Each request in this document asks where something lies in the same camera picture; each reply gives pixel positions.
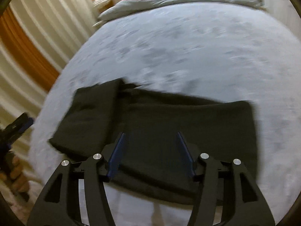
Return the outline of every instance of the hand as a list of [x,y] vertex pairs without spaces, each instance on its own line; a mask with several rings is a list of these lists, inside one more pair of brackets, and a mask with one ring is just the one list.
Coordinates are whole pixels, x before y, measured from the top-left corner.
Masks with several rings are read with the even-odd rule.
[[[13,158],[12,163],[14,169],[10,173],[10,178],[16,179],[16,181],[13,182],[10,189],[12,191],[17,191],[17,192],[28,192],[29,183],[25,175],[22,173],[23,166],[20,164],[20,159],[17,156],[15,156]],[[4,173],[0,172],[0,179],[5,182],[7,180],[7,176]]]

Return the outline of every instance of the metal screw head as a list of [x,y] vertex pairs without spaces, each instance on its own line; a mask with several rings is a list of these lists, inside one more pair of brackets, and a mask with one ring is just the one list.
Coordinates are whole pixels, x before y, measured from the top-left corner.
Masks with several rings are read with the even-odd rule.
[[69,165],[69,161],[68,160],[64,160],[64,161],[62,161],[62,166],[68,166]]
[[95,154],[93,155],[94,160],[99,160],[101,158],[101,154]]
[[234,163],[235,165],[240,165],[240,164],[241,164],[241,161],[240,161],[240,159],[234,159],[234,160],[233,160],[233,163]]
[[202,153],[202,154],[200,155],[200,157],[201,157],[202,159],[208,159],[208,158],[209,158],[209,155],[208,155],[207,153]]

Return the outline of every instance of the folded black fabric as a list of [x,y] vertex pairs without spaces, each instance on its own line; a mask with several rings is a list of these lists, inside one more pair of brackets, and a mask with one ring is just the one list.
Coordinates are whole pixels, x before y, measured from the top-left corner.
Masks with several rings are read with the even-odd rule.
[[178,131],[215,159],[239,158],[256,176],[256,133],[248,102],[220,103],[135,87],[117,79],[78,89],[49,140],[52,146],[82,161],[125,132],[128,147],[113,182],[180,204],[193,204],[197,184],[182,166],[175,143]]

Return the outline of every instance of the orange curtain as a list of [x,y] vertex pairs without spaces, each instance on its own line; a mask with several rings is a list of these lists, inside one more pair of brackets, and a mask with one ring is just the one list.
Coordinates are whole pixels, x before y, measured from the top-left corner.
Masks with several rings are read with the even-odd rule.
[[10,7],[0,18],[0,36],[15,61],[42,88],[49,91],[59,73],[24,33]]

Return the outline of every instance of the bed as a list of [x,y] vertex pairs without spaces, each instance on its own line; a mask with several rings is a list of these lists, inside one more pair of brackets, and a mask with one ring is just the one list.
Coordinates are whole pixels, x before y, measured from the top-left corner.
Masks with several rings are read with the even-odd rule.
[[[80,87],[126,77],[157,91],[249,100],[258,125],[257,183],[279,222],[301,190],[300,62],[300,41],[247,6],[179,3],[114,19],[83,45],[49,92],[34,124],[31,163],[47,182],[64,159],[47,140]],[[180,226],[191,213],[190,206],[114,185],[106,185],[106,194],[116,225]]]

